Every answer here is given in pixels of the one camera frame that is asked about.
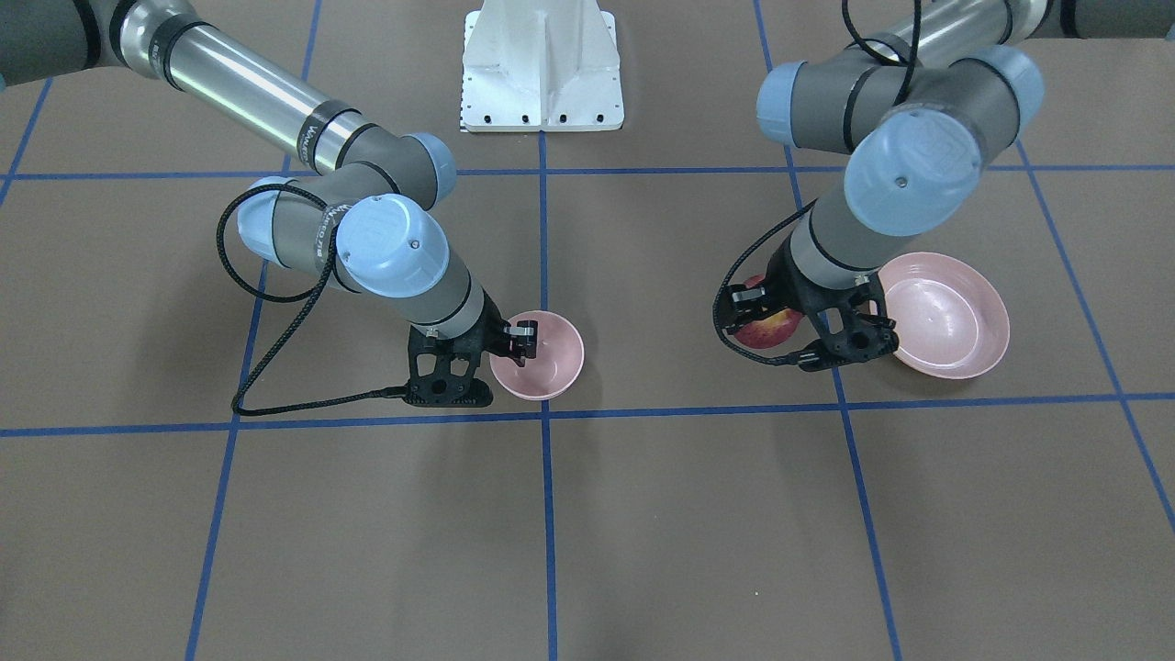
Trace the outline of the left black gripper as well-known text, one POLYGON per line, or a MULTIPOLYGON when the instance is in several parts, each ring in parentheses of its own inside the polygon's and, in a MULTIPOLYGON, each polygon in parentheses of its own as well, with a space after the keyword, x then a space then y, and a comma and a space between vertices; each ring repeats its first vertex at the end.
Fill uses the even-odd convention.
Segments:
POLYGON ((768 286, 766 274, 753 275, 741 284, 726 284, 725 331, 734 333, 748 322, 766 319, 773 313, 781 312, 785 306, 768 286))

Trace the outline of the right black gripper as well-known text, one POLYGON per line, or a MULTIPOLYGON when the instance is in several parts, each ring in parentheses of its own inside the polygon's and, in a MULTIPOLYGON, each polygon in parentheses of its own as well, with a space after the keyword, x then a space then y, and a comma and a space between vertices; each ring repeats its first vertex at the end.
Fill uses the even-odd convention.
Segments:
POLYGON ((506 357, 518 367, 533 360, 540 348, 540 322, 522 319, 508 322, 488 294, 483 294, 483 308, 478 319, 482 333, 482 350, 488 355, 506 357))

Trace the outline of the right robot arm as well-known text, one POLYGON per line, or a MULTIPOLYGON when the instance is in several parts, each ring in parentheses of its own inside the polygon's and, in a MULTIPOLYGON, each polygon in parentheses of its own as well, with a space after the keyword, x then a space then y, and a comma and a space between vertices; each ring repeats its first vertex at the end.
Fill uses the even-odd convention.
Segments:
POLYGON ((4 2, 4 87, 102 67, 197 99, 290 158, 290 175, 261 178, 235 210, 260 258, 391 302, 425 348, 533 359, 540 328, 502 317, 430 214, 457 181, 439 139, 387 130, 190 1, 4 2))

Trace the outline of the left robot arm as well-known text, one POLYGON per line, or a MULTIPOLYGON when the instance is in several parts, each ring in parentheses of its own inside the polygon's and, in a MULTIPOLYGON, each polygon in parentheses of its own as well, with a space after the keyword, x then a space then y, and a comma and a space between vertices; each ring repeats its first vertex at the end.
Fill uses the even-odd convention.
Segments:
POLYGON ((877 270, 974 193, 1045 104, 1045 75, 1018 49, 1032 38, 1171 38, 1170 1, 918 1, 825 62, 778 65, 756 119, 781 146, 848 156, 838 186, 756 286, 723 285, 716 326, 734 333, 784 309, 844 326, 884 325, 877 270))

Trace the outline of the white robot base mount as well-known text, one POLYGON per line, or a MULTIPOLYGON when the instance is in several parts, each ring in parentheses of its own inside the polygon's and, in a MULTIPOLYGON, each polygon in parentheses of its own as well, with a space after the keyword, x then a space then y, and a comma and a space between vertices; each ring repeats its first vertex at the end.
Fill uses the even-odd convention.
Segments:
POLYGON ((617 21, 596 1, 486 1, 463 29, 462 130, 624 126, 617 21))

